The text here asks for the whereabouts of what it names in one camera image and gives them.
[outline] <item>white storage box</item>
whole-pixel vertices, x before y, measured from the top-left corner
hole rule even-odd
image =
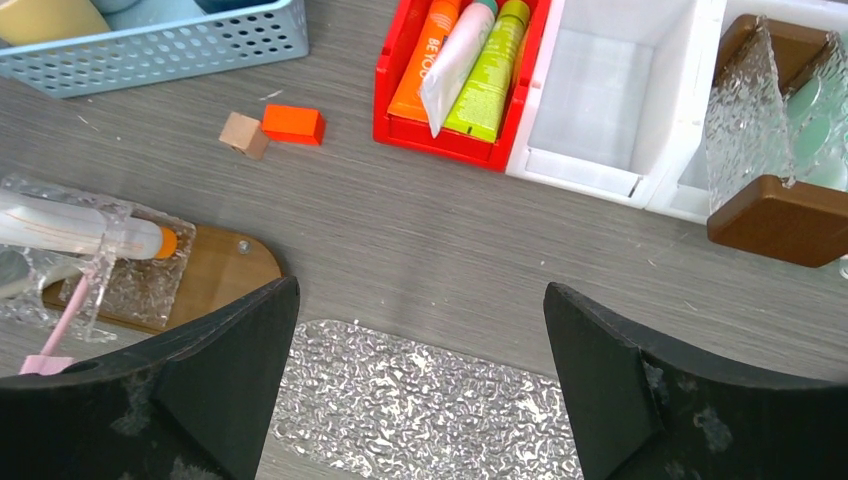
[[[848,30],[848,5],[841,3],[823,0],[727,0],[722,33],[744,14],[765,15],[820,30]],[[668,170],[647,209],[692,222],[707,222],[710,210],[703,142],[690,161],[676,164]]]
[[[506,173],[644,208],[701,142],[726,0],[553,0]]]

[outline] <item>beige wooden cube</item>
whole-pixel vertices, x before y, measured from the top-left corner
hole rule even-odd
[[[254,160],[262,160],[271,142],[262,132],[262,122],[236,112],[230,113],[218,140]]]

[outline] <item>brown wooden base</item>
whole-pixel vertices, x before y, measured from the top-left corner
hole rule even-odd
[[[242,253],[239,244],[249,245]],[[148,325],[101,312],[100,320],[147,333],[160,333],[213,312],[282,276],[268,248],[255,238],[213,227],[197,227],[188,266],[183,273],[171,315],[164,327]],[[62,282],[44,290],[44,305],[64,308]]]
[[[707,219],[726,247],[818,268],[848,252],[848,193],[774,175],[754,179]]]

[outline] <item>orange tube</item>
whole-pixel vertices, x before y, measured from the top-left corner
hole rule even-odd
[[[421,80],[430,70],[439,50],[453,30],[459,16],[460,0],[435,0],[427,12],[418,44],[403,73],[397,91],[389,104],[389,114],[427,122],[427,112],[421,104]]]

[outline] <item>textured metal plate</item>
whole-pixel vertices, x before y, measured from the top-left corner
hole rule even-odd
[[[297,327],[271,432],[366,478],[583,478],[556,380],[332,320]]]

